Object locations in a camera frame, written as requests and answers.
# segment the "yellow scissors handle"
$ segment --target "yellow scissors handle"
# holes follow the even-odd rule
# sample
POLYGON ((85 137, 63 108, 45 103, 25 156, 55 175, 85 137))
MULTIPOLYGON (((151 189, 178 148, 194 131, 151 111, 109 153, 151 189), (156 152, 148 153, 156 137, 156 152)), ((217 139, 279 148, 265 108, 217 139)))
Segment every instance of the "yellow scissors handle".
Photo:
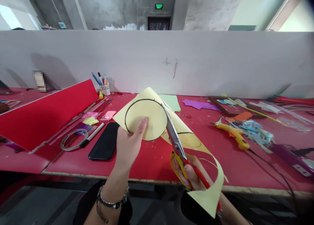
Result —
POLYGON ((184 182, 183 182, 183 181, 181 180, 181 178, 180 178, 179 172, 174 168, 174 166, 173 166, 173 158, 174 158, 174 157, 176 157, 177 162, 178 162, 179 165, 180 165, 180 168, 181 168, 181 170, 182 170, 182 172, 183 172, 184 177, 189 180, 189 178, 188 178, 188 176, 186 175, 186 172, 185 172, 185 170, 184 170, 184 165, 183 165, 183 162, 182 162, 181 158, 180 158, 174 151, 172 151, 172 152, 171 152, 171 155, 170 155, 170 163, 171 163, 171 167, 172 167, 173 171, 175 172, 175 174, 177 175, 177 177, 180 179, 181 183, 182 183, 187 189, 190 189, 190 190, 191 190, 192 187, 191 187, 191 186, 186 186, 186 185, 184 184, 184 182))

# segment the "exit sign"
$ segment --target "exit sign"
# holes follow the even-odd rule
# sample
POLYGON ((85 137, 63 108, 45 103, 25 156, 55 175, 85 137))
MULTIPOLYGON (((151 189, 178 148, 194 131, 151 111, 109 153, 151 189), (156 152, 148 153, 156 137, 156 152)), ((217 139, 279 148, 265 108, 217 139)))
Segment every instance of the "exit sign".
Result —
POLYGON ((164 4, 155 4, 155 9, 163 9, 164 4))

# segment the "red tabletop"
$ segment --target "red tabletop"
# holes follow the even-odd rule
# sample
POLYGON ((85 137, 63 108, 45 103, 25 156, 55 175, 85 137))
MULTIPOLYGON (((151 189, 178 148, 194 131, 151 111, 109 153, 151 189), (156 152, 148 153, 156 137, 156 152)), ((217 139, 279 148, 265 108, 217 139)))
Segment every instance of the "red tabletop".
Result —
MULTIPOLYGON (((119 111, 135 96, 136 94, 124 94, 124 96, 117 94, 111 95, 109 98, 112 99, 112 105, 107 105, 103 109, 103 113, 106 111, 119 111)), ((224 185, 288 190, 287 185, 274 169, 250 152, 240 150, 235 139, 230 138, 226 132, 217 129, 209 123, 218 121, 219 115, 221 115, 222 112, 208 109, 197 110, 194 107, 185 106, 184 103, 182 103, 184 99, 206 102, 208 98, 178 96, 181 112, 176 113, 218 159, 224 174, 229 180, 229 183, 225 181, 224 185)), ((270 115, 275 118, 280 116, 280 114, 270 115)), ((311 115, 306 114, 306 117, 314 121, 311 115)), ((314 142, 313 130, 308 133, 303 133, 269 119, 254 120, 262 124, 266 131, 274 134, 274 139, 278 144, 290 144, 296 148, 308 148, 311 147, 314 142)), ((113 158, 109 161, 91 161, 88 159, 89 152, 92 150, 104 129, 105 128, 92 139, 86 148, 77 149, 72 152, 62 152, 45 169, 45 173, 54 172, 80 176, 109 176, 114 166, 116 154, 114 154, 113 158)), ((304 178, 277 155, 265 153, 258 145, 252 144, 250 140, 248 140, 248 143, 253 151, 273 164, 286 177, 294 190, 314 191, 312 181, 304 178)), ((153 142, 143 141, 139 155, 131 169, 130 178, 178 181, 169 162, 171 150, 172 146, 166 143, 161 137, 153 142)), ((203 152, 189 149, 187 149, 186 152, 194 154, 198 158, 205 158, 213 162, 212 157, 203 152)), ((313 152, 308 156, 314 159, 313 152)), ((200 161, 211 178, 215 180, 217 176, 215 166, 207 161, 200 161)))
MULTIPOLYGON (((25 88, 11 88, 14 92, 10 95, 0 95, 0 100, 14 100, 21 101, 15 105, 12 109, 15 109, 21 105, 25 105, 29 102, 35 101, 41 97, 44 97, 48 93, 40 93, 37 90, 26 91, 25 88)), ((9 148, 0 144, 0 170, 16 171, 23 173, 41 173, 43 169, 61 152, 60 147, 45 145, 48 151, 39 149, 33 154, 28 154, 27 151, 14 153, 12 148, 9 148)))

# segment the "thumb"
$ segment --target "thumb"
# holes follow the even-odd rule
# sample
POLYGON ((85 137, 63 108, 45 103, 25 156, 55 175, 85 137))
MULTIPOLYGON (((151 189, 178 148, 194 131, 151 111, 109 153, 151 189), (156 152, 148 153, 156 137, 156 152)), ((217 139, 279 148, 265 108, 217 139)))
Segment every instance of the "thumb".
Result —
POLYGON ((144 117, 144 118, 138 123, 137 129, 135 130, 135 133, 134 133, 133 136, 135 136, 136 138, 142 139, 142 138, 143 138, 143 134, 144 134, 145 129, 146 129, 146 126, 147 126, 147 122, 148 122, 147 117, 144 117))

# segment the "yellow glue gun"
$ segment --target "yellow glue gun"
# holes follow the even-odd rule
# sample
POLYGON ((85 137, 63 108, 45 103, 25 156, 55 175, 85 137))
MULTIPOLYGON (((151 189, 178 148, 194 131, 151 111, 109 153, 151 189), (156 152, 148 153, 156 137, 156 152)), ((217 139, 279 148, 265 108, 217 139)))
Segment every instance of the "yellow glue gun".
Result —
POLYGON ((248 150, 250 148, 250 145, 242 137, 243 131, 241 129, 232 127, 230 125, 222 124, 221 122, 210 123, 215 125, 218 129, 225 130, 226 132, 228 132, 230 137, 234 137, 237 143, 239 144, 238 146, 241 150, 248 150))

